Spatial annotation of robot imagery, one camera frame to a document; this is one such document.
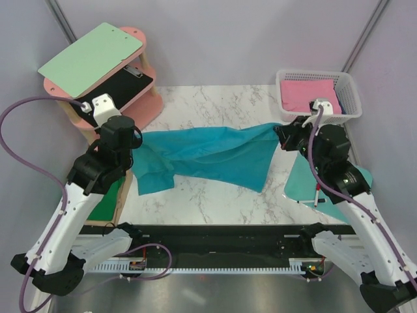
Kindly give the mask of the teal t shirt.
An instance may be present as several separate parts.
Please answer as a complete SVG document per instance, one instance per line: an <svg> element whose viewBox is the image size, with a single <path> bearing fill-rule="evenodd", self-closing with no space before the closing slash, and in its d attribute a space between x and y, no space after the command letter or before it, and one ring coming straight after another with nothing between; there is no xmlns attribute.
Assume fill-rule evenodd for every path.
<svg viewBox="0 0 417 313"><path fill-rule="evenodd" d="M197 127L146 132L133 151L139 195L175 186L174 176L230 183L255 192L264 188L279 144L274 123L245 129Z"/></svg>

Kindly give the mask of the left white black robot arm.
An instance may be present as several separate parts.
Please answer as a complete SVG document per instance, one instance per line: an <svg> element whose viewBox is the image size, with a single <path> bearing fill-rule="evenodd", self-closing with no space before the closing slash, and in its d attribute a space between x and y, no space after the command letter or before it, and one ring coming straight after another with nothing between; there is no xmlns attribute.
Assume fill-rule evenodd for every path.
<svg viewBox="0 0 417 313"><path fill-rule="evenodd" d="M61 205L36 244L13 257L13 268L28 274L40 291L68 295L85 272L99 263L123 252L128 256L141 253L143 241L127 224L82 247L73 246L92 210L132 167L132 151L142 143L139 133L133 119L123 115L109 118L100 129L100 138L75 159Z"/></svg>

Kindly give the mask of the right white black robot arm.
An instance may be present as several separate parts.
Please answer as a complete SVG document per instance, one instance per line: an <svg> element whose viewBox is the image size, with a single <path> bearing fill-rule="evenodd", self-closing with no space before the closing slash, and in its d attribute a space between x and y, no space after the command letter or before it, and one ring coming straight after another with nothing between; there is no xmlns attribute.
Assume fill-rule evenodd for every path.
<svg viewBox="0 0 417 313"><path fill-rule="evenodd" d="M373 312L393 312L416 298L416 264L394 239L362 173L348 160L351 143L337 125L314 126L306 117L274 127L284 151L298 151L321 190L347 218L364 247L359 252L316 223L298 240L308 257L320 254L348 275Z"/></svg>

